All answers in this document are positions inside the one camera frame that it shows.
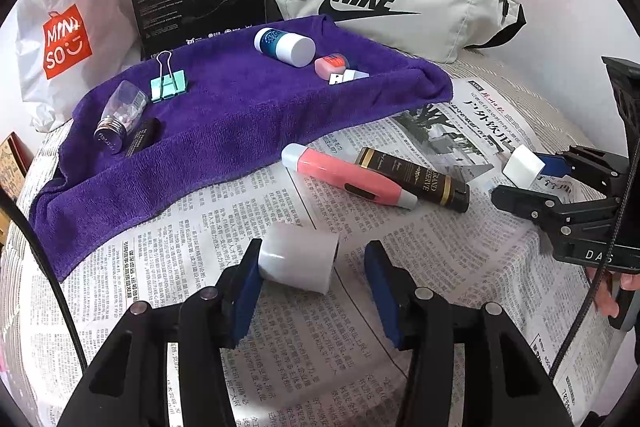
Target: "glass jar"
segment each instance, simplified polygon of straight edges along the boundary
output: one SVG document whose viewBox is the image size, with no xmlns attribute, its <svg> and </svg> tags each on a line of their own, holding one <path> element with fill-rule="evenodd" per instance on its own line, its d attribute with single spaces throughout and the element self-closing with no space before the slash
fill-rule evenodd
<svg viewBox="0 0 640 427">
<path fill-rule="evenodd" d="M 95 139 L 107 146 L 111 154 L 119 153 L 140 122 L 149 99 L 128 80 L 123 80 L 104 106 Z"/>
</svg>

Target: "pink lighter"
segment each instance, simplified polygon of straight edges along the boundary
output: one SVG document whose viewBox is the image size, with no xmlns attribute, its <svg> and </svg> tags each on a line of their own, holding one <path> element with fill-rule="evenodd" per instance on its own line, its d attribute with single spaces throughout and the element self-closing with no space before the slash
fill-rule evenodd
<svg viewBox="0 0 640 427">
<path fill-rule="evenodd" d="M 378 172 L 314 151 L 297 143 L 282 150 L 282 164 L 366 200 L 411 210 L 418 198 Z"/>
</svg>

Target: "nike swoosh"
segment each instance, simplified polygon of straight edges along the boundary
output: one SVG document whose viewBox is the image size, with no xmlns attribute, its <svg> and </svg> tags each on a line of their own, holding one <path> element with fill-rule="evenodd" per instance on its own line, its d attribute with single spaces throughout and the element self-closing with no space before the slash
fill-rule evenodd
<svg viewBox="0 0 640 427">
<path fill-rule="evenodd" d="M 331 6 L 331 0 L 324 0 L 318 8 L 318 15 L 328 15 L 334 22 L 366 17 L 382 17 L 383 15 L 415 15 L 417 12 L 378 12 L 375 10 L 337 10 Z"/>
</svg>

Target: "purple towel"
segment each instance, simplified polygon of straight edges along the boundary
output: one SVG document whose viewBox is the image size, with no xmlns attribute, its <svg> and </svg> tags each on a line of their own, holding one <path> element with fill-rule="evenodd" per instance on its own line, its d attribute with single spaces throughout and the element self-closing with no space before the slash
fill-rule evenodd
<svg viewBox="0 0 640 427">
<path fill-rule="evenodd" d="M 147 60 L 95 87 L 74 111 L 59 172 L 31 207 L 31 223 L 60 280 L 111 237 L 198 188 L 277 161 L 290 142 L 307 144 L 452 97 L 449 75 L 439 67 L 340 29 L 327 17 L 270 26 L 311 37 L 317 56 L 339 52 L 370 78 L 329 86 L 313 64 L 296 69 L 258 53 L 255 27 L 204 39 L 174 51 L 172 68 L 184 70 L 188 90 L 145 110 L 144 119 L 161 121 L 161 136 L 130 158 L 101 149 L 94 130 L 122 80 L 150 95 L 158 62 Z"/>
</svg>

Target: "newspaper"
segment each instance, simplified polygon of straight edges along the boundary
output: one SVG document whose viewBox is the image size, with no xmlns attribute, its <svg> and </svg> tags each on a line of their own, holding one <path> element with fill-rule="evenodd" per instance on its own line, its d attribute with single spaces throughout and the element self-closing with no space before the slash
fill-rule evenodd
<svg viewBox="0 0 640 427">
<path fill-rule="evenodd" d="M 351 162 L 370 146 L 450 172 L 471 188 L 465 214 L 429 202 L 412 211 L 376 205 L 281 163 L 197 190 L 108 241 L 63 283 L 87 359 L 134 301 L 169 305 L 215 284 L 251 238 L 282 221 L 340 233 L 340 247 L 326 296 L 265 282 L 249 333 L 237 349 L 222 350 L 239 426 L 394 425 L 411 352 L 397 351 L 385 337 L 372 301 L 362 258 L 373 239 L 419 285 L 450 302 L 500 303 L 548 370 L 588 283 L 579 267 L 552 258 L 548 239 L 530 221 L 491 204 L 489 191 L 509 184 L 500 166 L 521 143 L 542 150 L 495 89 L 478 78 L 458 79 L 451 103 L 334 132 L 311 147 Z M 42 167 L 30 171 L 18 202 L 23 211 L 56 160 L 52 154 L 36 161 Z M 563 201 L 584 199 L 571 181 L 549 183 L 541 176 L 534 189 Z M 21 260 L 22 274 L 20 307 L 15 303 L 12 317 L 20 339 L 14 359 L 24 367 L 16 369 L 15 381 L 24 377 L 20 397 L 31 400 L 41 425 L 53 426 L 81 376 L 78 361 L 47 282 L 13 228 L 3 268 L 7 254 Z M 576 424 L 621 341 L 592 309 L 555 381 Z M 169 354 L 170 421 L 180 426 L 177 346 Z M 456 349 L 451 426 L 462 423 L 463 367 L 463 351 Z"/>
</svg>

